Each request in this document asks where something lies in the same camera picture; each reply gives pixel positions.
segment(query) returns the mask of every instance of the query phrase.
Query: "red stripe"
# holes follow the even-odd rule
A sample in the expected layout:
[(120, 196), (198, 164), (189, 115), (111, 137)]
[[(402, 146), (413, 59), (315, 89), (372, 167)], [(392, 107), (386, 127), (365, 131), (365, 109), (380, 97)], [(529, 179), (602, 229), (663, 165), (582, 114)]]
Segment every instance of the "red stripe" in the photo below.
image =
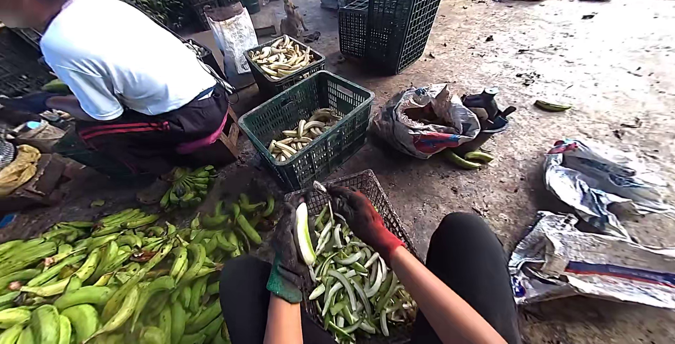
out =
[(162, 130), (161, 127), (147, 127), (147, 128), (131, 128), (131, 129), (115, 129), (115, 130), (102, 130), (100, 132), (94, 132), (86, 136), (81, 136), (83, 140), (88, 140), (96, 136), (104, 134), (115, 134), (115, 133), (130, 133), (130, 132), (148, 132), (151, 130)]
[(131, 128), (131, 127), (141, 127), (141, 126), (158, 126), (159, 123), (155, 122), (135, 122), (133, 124), (104, 124), (104, 125), (97, 125), (97, 126), (92, 126), (90, 128), (85, 128), (80, 130), (80, 135), (87, 134), (89, 132), (92, 132), (94, 130), (105, 130), (105, 129), (113, 129), (113, 128)]

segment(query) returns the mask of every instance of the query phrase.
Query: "red glove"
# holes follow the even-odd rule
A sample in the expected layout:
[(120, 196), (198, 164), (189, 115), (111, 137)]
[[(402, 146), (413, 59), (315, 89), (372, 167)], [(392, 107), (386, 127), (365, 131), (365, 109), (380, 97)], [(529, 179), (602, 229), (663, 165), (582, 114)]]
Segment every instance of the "red glove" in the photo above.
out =
[(346, 187), (331, 186), (328, 193), (333, 199), (333, 210), (341, 214), (356, 237), (372, 246), (388, 265), (390, 255), (394, 249), (403, 245), (403, 241), (384, 226), (382, 216), (371, 201), (360, 191)]

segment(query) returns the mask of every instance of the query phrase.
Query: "green glove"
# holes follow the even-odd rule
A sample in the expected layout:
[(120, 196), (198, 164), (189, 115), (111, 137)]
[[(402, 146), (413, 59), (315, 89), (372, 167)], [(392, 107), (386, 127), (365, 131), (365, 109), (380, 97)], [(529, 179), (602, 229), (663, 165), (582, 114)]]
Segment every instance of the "green glove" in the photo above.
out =
[(292, 304), (302, 301), (302, 286), (309, 278), (309, 268), (298, 256), (293, 236), (295, 222), (296, 208), (284, 203), (282, 217), (274, 227), (275, 257), (267, 280), (267, 290)]

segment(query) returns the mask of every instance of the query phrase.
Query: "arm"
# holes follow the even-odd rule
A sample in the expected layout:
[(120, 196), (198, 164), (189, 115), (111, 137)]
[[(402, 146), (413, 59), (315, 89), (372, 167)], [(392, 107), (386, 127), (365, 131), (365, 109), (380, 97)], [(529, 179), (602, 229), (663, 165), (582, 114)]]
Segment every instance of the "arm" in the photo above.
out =
[(474, 344), (506, 344), (476, 310), (403, 247), (364, 194), (339, 186), (329, 187), (328, 193), (333, 209), (341, 211), (354, 234), (392, 268), (444, 343), (464, 338)]
[(304, 275), (307, 265), (298, 256), (293, 237), (296, 208), (289, 203), (282, 204), (281, 218), (274, 226), (272, 247), (275, 256), (272, 271), (267, 280), (270, 292), (267, 307), (265, 344), (302, 344), (302, 322), (300, 302)]
[(46, 100), (46, 106), (69, 113), (78, 120), (96, 121), (96, 119), (92, 118), (82, 109), (80, 101), (73, 95), (50, 97)]
[(274, 294), (270, 294), (264, 343), (302, 344), (300, 304), (292, 304)]
[(467, 302), (399, 246), (390, 255), (392, 269), (444, 343), (457, 334), (474, 344), (506, 344), (502, 336)]

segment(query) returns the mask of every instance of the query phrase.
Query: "black leggings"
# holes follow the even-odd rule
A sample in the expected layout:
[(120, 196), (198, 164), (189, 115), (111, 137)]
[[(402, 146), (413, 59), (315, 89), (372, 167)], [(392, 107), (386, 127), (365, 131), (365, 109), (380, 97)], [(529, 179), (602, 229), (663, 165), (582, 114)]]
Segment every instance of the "black leggings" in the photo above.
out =
[[(494, 233), (476, 215), (448, 214), (431, 236), (426, 267), (460, 295), (509, 344), (519, 344), (516, 304), (506, 256)], [(271, 265), (250, 255), (225, 264), (220, 300), (232, 344), (262, 343), (265, 337)], [(302, 311), (305, 344), (332, 344), (332, 334)], [(417, 314), (413, 343), (441, 343), (422, 312)]]

